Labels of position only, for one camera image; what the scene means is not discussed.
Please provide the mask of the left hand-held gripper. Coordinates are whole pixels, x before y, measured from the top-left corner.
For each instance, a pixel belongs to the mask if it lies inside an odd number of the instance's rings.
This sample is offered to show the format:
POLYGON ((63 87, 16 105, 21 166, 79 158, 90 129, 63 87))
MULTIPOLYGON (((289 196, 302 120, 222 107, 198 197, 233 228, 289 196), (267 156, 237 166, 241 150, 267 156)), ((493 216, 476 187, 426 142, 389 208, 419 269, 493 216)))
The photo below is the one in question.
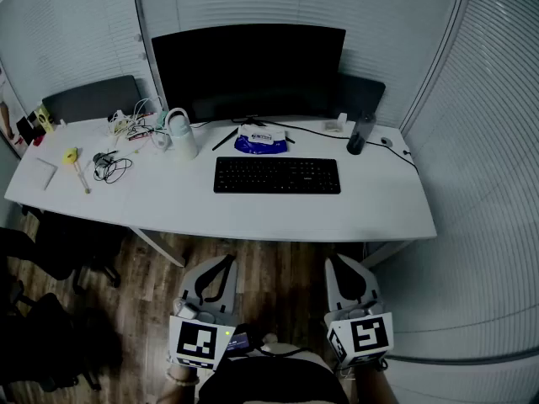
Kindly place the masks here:
POLYGON ((224 255, 188 271, 173 301, 168 324, 168 360, 172 364, 215 371, 236 330, 232 313, 237 285, 237 261, 224 255), (197 306, 212 306, 201 310, 197 306))

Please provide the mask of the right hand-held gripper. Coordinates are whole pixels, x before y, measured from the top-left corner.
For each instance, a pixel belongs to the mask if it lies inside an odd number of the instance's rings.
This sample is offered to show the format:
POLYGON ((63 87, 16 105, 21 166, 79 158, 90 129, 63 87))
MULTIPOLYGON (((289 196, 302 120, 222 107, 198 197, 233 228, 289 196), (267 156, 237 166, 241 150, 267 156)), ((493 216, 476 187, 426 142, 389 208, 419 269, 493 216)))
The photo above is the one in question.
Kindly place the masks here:
POLYGON ((340 254, 326 259, 324 274, 331 310, 324 321, 336 368, 381 362, 393 350, 394 336, 392 313, 374 301, 380 292, 375 275, 362 263, 340 254), (350 302, 359 305, 345 308, 350 302))

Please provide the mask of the black keyboard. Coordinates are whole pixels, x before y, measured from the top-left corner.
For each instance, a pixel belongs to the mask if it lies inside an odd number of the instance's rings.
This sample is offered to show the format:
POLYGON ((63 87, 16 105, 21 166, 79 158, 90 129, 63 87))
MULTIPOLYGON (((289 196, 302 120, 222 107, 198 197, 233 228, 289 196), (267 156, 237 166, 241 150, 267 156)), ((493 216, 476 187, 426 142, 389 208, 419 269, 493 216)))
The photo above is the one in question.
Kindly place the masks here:
POLYGON ((220 194, 339 194, 334 159, 218 157, 213 189, 220 194))

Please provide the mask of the person's right forearm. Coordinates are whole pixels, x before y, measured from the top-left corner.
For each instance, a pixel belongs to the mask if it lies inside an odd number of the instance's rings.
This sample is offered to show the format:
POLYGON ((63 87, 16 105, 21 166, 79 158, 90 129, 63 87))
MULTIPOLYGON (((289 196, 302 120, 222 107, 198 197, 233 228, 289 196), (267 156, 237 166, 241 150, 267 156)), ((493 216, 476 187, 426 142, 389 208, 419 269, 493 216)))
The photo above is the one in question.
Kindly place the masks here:
POLYGON ((354 367, 358 404, 398 404, 385 376, 384 359, 354 367))

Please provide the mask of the person's left forearm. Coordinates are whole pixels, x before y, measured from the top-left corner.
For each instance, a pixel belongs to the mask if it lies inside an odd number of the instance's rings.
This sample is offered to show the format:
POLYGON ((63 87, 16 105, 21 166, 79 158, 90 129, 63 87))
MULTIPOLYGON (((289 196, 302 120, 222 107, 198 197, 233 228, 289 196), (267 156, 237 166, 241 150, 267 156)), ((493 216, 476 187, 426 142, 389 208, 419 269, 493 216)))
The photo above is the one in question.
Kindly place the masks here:
POLYGON ((199 382, 196 368, 170 364, 156 404, 195 404, 195 387, 199 382))

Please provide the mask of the white desk leg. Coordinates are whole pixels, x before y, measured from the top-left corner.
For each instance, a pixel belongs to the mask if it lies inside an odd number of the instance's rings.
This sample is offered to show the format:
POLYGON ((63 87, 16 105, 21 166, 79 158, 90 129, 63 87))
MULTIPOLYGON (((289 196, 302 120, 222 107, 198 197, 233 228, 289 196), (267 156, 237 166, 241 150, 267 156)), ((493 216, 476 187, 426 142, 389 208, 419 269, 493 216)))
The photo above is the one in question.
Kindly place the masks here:
POLYGON ((411 243, 411 240, 384 242, 373 253, 368 254, 361 263, 366 268, 373 268, 400 252, 411 243))
POLYGON ((164 256, 170 263, 180 268, 186 266, 186 260, 182 253, 169 245, 157 231, 144 230, 137 227, 131 227, 131 230, 137 234, 144 242, 164 256))

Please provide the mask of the small black screen device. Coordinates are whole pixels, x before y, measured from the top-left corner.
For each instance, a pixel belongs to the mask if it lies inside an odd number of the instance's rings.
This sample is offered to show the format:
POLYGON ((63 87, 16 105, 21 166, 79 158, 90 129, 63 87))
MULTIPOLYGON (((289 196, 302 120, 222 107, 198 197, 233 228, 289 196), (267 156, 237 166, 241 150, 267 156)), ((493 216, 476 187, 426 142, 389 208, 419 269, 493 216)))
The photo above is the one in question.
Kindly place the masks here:
POLYGON ((240 324, 236 327, 224 356, 229 359, 243 357, 259 346, 260 339, 255 328, 247 323, 240 324))

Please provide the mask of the dark translucent bottle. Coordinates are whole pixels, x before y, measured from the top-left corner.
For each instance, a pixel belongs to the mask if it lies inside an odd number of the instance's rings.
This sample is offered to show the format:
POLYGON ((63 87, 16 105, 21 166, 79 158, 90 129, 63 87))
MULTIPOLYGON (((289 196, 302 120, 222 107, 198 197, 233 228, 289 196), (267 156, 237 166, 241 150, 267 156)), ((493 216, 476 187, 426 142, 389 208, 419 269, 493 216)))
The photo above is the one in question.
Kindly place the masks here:
POLYGON ((374 113, 361 112, 346 146, 348 153, 352 155, 361 154, 375 124, 376 116, 374 113))

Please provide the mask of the black office chair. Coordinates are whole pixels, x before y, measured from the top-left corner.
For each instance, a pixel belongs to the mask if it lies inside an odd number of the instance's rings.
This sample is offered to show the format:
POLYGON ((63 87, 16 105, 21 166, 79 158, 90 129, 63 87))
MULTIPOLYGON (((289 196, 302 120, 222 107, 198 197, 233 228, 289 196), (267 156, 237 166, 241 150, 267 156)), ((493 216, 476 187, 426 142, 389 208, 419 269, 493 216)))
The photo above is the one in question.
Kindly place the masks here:
POLYGON ((30 261, 58 281, 73 278, 78 295, 83 293, 79 280, 84 268, 101 272, 113 287, 120 286, 114 260, 125 237, 124 227, 34 208, 29 212, 39 222, 35 238, 0 227, 0 254, 30 261))
POLYGON ((81 375, 93 391, 100 345, 107 319, 93 307, 68 313, 48 293, 38 301, 24 294, 22 281, 9 285, 8 302, 0 310, 0 386, 33 381, 45 392, 78 384, 81 375))

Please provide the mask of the white side window blinds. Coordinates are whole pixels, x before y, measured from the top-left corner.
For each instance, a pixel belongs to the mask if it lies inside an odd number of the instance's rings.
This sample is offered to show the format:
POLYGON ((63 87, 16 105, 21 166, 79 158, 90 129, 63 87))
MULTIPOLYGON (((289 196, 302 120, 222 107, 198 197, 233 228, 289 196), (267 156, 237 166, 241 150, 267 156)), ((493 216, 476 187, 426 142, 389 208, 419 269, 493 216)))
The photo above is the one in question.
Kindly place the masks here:
POLYGON ((437 235, 378 275, 408 404, 539 404, 539 0, 468 0, 406 136, 437 235))

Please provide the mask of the dark desk partition panel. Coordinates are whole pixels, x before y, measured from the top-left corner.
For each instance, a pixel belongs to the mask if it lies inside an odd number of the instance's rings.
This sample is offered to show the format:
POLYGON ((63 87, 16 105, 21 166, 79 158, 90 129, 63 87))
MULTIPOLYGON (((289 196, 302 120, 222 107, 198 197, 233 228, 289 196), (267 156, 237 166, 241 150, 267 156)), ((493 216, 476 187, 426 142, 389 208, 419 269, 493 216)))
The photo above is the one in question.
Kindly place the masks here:
POLYGON ((353 121, 363 114, 376 115, 385 90, 383 82, 339 73, 334 90, 334 111, 347 114, 353 121))

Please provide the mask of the yellow toy on stick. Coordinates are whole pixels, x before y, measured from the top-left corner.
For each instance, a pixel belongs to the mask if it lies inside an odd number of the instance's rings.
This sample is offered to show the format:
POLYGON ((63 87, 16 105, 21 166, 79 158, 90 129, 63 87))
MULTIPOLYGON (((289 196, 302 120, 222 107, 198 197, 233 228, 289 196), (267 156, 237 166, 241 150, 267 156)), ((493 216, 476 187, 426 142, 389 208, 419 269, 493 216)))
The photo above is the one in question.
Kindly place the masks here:
POLYGON ((77 177, 83 186, 84 193, 90 194, 90 188, 83 176, 83 171, 78 162, 78 149, 76 147, 73 147, 73 148, 68 148, 67 150, 65 150, 62 156, 62 162, 66 165, 71 165, 74 167, 77 173, 77 177))

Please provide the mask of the white notepad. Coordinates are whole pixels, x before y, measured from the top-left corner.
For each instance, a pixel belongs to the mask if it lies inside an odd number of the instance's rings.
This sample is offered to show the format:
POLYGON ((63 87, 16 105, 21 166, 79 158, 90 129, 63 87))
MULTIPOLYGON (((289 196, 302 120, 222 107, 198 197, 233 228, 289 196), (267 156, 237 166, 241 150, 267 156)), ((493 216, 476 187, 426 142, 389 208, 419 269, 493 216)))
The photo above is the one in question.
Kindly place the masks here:
POLYGON ((55 175, 57 166, 40 158, 35 159, 33 178, 38 188, 46 190, 51 179, 55 175))

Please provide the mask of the yellow box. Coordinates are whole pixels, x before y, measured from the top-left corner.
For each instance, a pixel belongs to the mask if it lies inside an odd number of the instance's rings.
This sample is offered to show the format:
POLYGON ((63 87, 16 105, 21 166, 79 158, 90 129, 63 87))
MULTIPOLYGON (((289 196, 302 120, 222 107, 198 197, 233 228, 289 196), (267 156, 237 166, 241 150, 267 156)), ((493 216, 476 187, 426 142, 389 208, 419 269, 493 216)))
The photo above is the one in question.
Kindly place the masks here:
POLYGON ((38 104, 35 109, 35 116, 46 133, 51 133, 55 130, 54 119, 44 104, 38 104))

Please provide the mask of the small black box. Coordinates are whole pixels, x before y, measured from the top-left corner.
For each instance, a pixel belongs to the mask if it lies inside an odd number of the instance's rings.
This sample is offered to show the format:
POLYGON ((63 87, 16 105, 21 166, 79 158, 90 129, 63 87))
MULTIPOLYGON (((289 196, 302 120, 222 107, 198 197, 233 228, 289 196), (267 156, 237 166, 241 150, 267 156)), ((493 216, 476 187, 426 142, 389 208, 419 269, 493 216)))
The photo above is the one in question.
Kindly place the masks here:
POLYGON ((21 117, 16 123, 20 136, 24 139, 24 142, 29 146, 35 139, 35 128, 27 120, 26 117, 21 117))

